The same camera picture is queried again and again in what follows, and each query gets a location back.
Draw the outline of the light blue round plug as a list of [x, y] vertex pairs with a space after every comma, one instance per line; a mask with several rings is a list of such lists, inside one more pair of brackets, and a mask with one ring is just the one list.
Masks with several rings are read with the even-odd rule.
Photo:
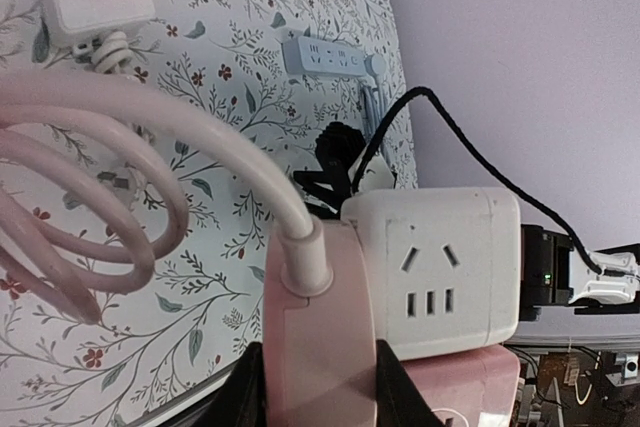
[[381, 79], [387, 71], [387, 63], [382, 55], [374, 53], [365, 58], [365, 68], [371, 77]]

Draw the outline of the pink round socket base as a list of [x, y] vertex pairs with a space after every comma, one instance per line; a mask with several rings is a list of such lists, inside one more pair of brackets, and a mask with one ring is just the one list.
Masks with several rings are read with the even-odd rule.
[[316, 297], [283, 282], [278, 238], [267, 251], [263, 306], [266, 423], [269, 426], [373, 426], [376, 346], [364, 257], [354, 228], [323, 223], [333, 279]]

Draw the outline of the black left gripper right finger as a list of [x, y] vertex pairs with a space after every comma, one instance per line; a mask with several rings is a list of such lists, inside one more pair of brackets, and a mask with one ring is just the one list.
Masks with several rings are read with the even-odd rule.
[[376, 341], [377, 427], [444, 427], [385, 340]]

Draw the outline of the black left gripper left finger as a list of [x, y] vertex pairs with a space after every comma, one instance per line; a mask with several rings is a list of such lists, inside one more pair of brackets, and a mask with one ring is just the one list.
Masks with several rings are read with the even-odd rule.
[[263, 349], [252, 342], [224, 384], [160, 426], [266, 426]]

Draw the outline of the white cube socket tiger print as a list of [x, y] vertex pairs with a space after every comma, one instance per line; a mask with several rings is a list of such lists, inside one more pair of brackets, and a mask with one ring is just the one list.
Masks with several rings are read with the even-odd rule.
[[401, 361], [502, 343], [519, 322], [521, 218], [505, 188], [374, 190], [348, 199], [377, 338]]

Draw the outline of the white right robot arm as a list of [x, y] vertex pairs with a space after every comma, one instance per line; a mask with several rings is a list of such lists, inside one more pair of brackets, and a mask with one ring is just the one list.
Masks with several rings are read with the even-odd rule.
[[[302, 190], [339, 211], [353, 194], [355, 166], [294, 171]], [[359, 192], [395, 187], [388, 167], [368, 167]], [[575, 315], [639, 314], [639, 244], [589, 256], [601, 273], [591, 270], [568, 235], [537, 225], [522, 225], [522, 273], [519, 320], [538, 321], [543, 307], [573, 308]]]

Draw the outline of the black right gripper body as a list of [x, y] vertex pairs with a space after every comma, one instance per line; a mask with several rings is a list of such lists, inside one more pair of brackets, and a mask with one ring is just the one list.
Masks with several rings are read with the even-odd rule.
[[351, 179], [342, 166], [330, 167], [329, 171], [296, 170], [293, 180], [308, 198], [319, 201], [306, 201], [305, 205], [321, 220], [338, 220], [343, 203], [352, 196]]

